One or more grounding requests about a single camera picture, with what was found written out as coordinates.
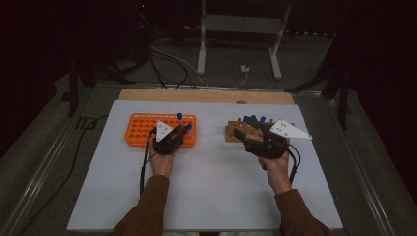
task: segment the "white tag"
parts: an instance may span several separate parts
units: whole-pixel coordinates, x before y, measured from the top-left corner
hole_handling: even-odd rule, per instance
[[[162,121],[157,121],[156,127],[156,141],[159,142],[163,140],[169,133],[171,133],[174,128],[170,125],[163,123]]]
[[[270,127],[269,129],[274,134],[277,134],[279,136],[282,136],[284,138],[289,139],[307,139],[310,140],[313,137],[297,127],[291,125],[290,123],[284,121],[284,120],[278,120],[276,123]]]

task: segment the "person's left hand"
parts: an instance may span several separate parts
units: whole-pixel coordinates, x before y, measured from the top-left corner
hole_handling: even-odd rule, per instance
[[[162,155],[156,153],[153,149],[153,139],[149,141],[149,162],[152,166],[153,175],[164,175],[170,177],[172,168],[174,166],[175,153],[170,155]]]

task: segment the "metal stand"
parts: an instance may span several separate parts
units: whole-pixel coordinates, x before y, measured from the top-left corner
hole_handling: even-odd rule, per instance
[[[277,59],[277,51],[279,44],[285,32],[286,23],[292,5],[286,7],[284,16],[281,19],[273,18],[253,18],[253,17],[237,17],[237,16],[220,16],[206,13],[206,0],[202,0],[202,25],[199,61],[197,65],[197,73],[203,75],[206,66],[206,30],[222,30],[222,31],[238,31],[238,32],[255,32],[255,33],[276,33],[276,42],[269,49],[270,63],[272,65],[273,77],[277,80],[282,78],[281,70]]]

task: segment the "forearm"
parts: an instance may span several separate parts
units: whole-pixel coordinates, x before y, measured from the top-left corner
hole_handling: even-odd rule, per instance
[[[162,175],[150,177],[138,204],[120,220],[113,234],[115,236],[162,235],[168,190],[167,177]]]
[[[276,195],[275,200],[285,235],[333,235],[310,214],[297,190]]]

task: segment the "hand-mounted device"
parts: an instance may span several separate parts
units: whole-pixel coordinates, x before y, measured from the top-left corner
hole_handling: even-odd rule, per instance
[[[141,169],[140,195],[142,195],[145,187],[144,179],[147,163],[151,158],[153,158],[153,156],[148,158],[149,141],[152,135],[156,135],[156,137],[153,138],[153,147],[150,147],[155,151],[154,155],[157,153],[161,155],[169,155],[173,154],[175,150],[177,150],[184,143],[184,136],[192,128],[190,123],[184,126],[181,113],[177,114],[177,119],[179,125],[176,128],[158,120],[156,126],[153,127],[148,134],[144,163]]]
[[[153,139],[153,149],[162,155],[175,152],[184,142],[184,135],[191,130],[191,125],[178,125],[173,128],[162,121],[157,122],[156,137]]]
[[[260,129],[264,136],[262,140],[248,137],[238,128],[234,129],[233,135],[245,146],[245,151],[250,152],[256,156],[261,156],[267,159],[278,159],[288,149],[288,141],[280,135],[277,135],[269,130],[270,125],[258,121],[254,117],[247,119],[247,124],[255,129]]]
[[[275,123],[265,123],[265,117],[258,121],[255,116],[244,118],[247,125],[253,127],[256,130],[263,132],[262,137],[254,137],[254,135],[247,135],[240,131],[239,128],[234,128],[233,135],[240,140],[245,146],[245,151],[250,152],[256,156],[267,158],[267,159],[278,159],[288,151],[289,155],[294,161],[289,180],[292,183],[297,173],[298,166],[300,165],[300,153],[297,148],[291,145],[287,139],[311,139],[312,136],[299,130],[292,124],[278,120]],[[289,149],[292,147],[298,154],[298,161],[292,151]]]

